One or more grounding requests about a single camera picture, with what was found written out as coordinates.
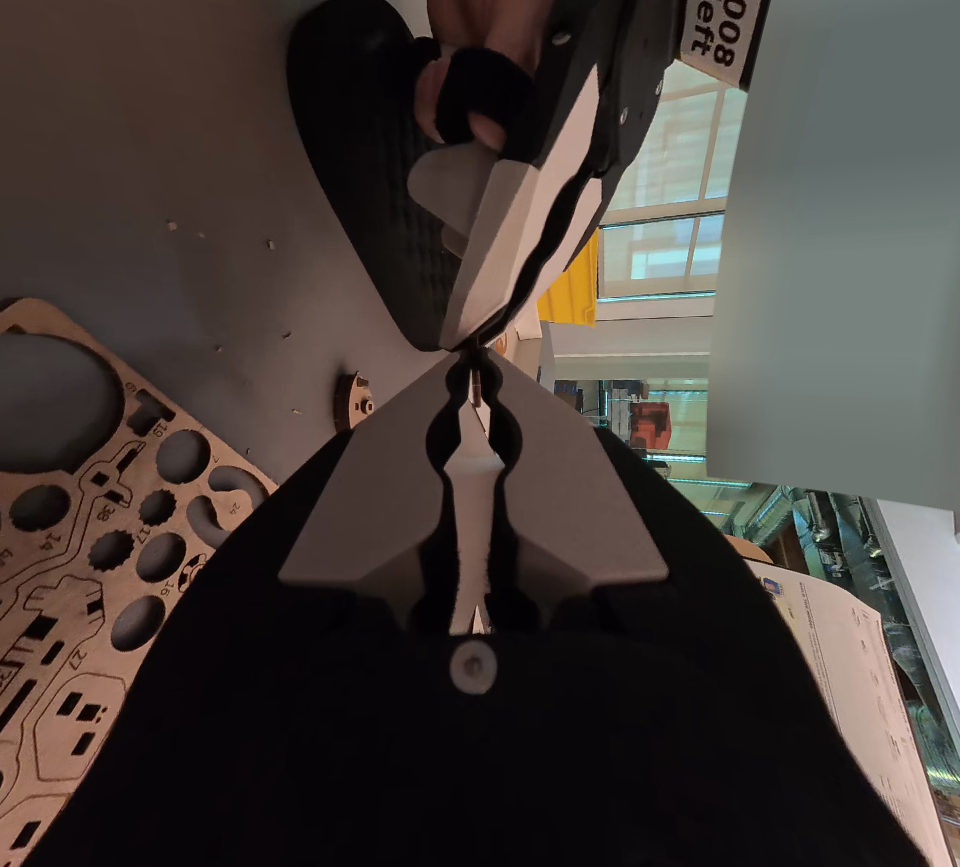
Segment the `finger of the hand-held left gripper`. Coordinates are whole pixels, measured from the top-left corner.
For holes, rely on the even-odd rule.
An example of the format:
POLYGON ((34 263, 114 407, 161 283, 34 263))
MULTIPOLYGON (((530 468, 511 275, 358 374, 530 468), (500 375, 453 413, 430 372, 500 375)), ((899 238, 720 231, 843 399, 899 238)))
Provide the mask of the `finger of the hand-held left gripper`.
POLYGON ((598 104, 594 66, 540 167, 507 158, 492 166, 441 328, 442 349, 473 337, 510 302, 548 214, 586 157, 598 104))
POLYGON ((595 230, 599 177, 494 173, 480 207, 480 342, 494 341, 546 292, 595 230))

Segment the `window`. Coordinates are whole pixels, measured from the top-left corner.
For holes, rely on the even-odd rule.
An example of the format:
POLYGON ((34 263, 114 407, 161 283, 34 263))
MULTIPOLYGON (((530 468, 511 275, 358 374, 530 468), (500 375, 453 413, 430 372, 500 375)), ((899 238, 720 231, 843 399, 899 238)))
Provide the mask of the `window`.
POLYGON ((700 296, 716 287, 747 93, 676 61, 598 237, 603 302, 700 296))

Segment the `printed white paper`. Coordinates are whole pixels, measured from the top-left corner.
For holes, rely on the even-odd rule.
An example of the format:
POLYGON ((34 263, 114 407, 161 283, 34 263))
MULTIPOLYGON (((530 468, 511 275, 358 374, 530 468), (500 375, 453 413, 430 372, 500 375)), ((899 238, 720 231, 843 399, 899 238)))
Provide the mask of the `printed white paper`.
POLYGON ((873 608, 843 587, 746 560, 791 630, 846 747, 929 865, 954 865, 873 608))

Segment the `yellow plastic bin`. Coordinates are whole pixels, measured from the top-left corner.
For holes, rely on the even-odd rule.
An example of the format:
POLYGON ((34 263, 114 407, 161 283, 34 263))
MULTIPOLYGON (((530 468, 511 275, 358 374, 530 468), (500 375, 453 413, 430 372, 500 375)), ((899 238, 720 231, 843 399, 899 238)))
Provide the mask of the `yellow plastic bin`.
POLYGON ((539 321, 593 328, 598 300, 600 231, 583 246, 570 265, 538 299, 539 321))

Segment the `small round wooden wheel part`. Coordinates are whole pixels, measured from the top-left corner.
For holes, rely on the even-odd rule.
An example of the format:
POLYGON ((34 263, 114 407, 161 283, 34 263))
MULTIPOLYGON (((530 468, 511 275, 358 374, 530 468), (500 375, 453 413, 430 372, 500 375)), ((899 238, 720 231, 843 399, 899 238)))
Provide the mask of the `small round wooden wheel part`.
POLYGON ((369 381, 359 371, 338 375, 332 399, 332 418, 337 434, 352 431, 376 410, 369 381))

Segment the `laser-cut plywood parts sheet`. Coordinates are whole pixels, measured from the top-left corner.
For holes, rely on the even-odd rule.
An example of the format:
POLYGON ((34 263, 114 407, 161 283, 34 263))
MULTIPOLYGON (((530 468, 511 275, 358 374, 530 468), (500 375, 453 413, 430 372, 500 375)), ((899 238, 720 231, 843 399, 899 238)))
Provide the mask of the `laser-cut plywood parts sheet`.
POLYGON ((2 865, 24 865, 114 728, 156 635, 277 483, 52 303, 2 335, 80 350, 119 415, 66 468, 2 471, 2 865))

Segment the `red storage bin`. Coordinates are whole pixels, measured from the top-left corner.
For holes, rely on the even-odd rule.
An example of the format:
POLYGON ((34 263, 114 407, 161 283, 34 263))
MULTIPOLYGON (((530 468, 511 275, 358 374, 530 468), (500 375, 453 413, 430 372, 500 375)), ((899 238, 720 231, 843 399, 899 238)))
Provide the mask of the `red storage bin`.
POLYGON ((631 403, 628 445, 634 450, 665 451, 671 440, 670 406, 667 401, 631 403))

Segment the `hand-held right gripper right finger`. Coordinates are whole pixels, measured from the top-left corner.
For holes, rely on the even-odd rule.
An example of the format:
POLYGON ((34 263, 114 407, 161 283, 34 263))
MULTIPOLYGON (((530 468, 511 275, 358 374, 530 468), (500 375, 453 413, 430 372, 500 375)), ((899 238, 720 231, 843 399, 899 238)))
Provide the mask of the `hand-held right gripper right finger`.
POLYGON ((597 431, 515 365, 480 353, 494 482, 485 603, 492 626, 546 626, 597 589, 669 567, 597 431))

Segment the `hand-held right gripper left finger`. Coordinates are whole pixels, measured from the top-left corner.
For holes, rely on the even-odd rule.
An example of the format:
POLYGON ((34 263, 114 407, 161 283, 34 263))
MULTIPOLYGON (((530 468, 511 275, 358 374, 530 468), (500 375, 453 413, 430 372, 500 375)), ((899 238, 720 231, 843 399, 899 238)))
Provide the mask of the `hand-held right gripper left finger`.
POLYGON ((400 625, 449 631, 459 587, 453 490, 470 356, 451 353, 360 423, 279 573, 383 600, 400 625))

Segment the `black quilted pad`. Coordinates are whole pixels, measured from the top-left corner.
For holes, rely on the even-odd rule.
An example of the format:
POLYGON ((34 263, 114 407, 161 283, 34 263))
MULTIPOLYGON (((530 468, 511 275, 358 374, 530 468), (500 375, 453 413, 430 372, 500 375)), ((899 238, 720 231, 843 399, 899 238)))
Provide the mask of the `black quilted pad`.
POLYGON ((413 114, 414 69, 438 45, 387 0, 324 0, 295 23, 285 73, 294 123, 324 195, 404 338, 441 348, 460 258, 408 176, 437 149, 413 114))

